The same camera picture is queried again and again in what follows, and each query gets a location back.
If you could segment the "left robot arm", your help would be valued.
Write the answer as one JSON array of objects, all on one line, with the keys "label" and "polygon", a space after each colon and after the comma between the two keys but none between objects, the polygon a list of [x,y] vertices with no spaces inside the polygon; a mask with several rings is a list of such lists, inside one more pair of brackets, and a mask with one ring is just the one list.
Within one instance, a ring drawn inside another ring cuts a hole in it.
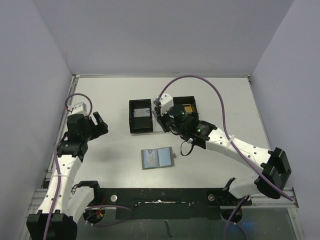
[{"label": "left robot arm", "polygon": [[72,113],[67,117],[67,131],[55,148],[54,170],[47,193],[36,213],[29,214],[26,226],[33,240],[74,240],[78,221],[88,205],[100,203],[102,193],[96,180],[77,183],[75,176],[83,163],[88,142],[109,132],[98,112],[93,116]]}]

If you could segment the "black white sorting tray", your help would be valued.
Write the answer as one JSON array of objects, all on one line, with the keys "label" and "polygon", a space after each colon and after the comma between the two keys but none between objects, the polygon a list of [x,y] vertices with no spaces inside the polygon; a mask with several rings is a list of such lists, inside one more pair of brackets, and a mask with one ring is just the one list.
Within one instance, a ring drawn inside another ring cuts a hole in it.
[{"label": "black white sorting tray", "polygon": [[[174,105],[191,104],[193,110],[197,110],[194,96],[173,97]],[[134,117],[134,109],[149,108],[150,117]],[[151,99],[129,100],[129,129],[131,134],[155,134],[154,118],[151,110],[154,110],[154,102]]]}]

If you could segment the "silver diamond VIP card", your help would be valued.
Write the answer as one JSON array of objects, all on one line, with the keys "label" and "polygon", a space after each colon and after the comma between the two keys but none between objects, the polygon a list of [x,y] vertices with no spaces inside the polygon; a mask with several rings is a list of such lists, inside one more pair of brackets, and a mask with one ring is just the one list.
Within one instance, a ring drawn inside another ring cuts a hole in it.
[{"label": "silver diamond VIP card", "polygon": [[145,169],[157,168],[160,166],[157,149],[145,149],[142,151],[142,156]]}]

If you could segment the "white VIP card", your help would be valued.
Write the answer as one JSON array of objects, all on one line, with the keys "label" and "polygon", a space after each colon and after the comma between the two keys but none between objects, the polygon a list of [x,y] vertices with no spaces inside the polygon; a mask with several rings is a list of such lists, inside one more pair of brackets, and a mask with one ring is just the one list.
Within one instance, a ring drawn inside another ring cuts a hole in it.
[{"label": "white VIP card", "polygon": [[155,110],[151,110],[151,114],[152,114],[152,117],[154,119],[157,119],[158,115],[157,115],[157,112]]}]

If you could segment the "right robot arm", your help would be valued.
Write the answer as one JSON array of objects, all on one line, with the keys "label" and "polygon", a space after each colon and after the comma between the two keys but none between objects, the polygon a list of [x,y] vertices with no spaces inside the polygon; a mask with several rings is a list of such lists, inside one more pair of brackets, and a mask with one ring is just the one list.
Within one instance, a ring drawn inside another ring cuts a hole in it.
[{"label": "right robot arm", "polygon": [[235,138],[214,124],[199,120],[197,115],[188,114],[183,105],[163,107],[159,103],[154,107],[154,113],[165,133],[179,136],[192,148],[220,153],[253,170],[254,173],[249,176],[228,180],[222,192],[227,204],[233,205],[239,199],[254,194],[263,194],[271,199],[284,197],[294,200],[284,192],[292,172],[284,150],[261,148]]}]

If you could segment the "grey card holder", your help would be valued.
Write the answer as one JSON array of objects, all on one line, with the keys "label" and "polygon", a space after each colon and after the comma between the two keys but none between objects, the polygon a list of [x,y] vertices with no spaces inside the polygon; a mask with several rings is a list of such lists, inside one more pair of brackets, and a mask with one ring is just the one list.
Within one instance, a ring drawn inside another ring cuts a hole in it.
[{"label": "grey card holder", "polygon": [[176,155],[171,146],[141,150],[143,170],[173,167],[175,166],[175,158]]}]

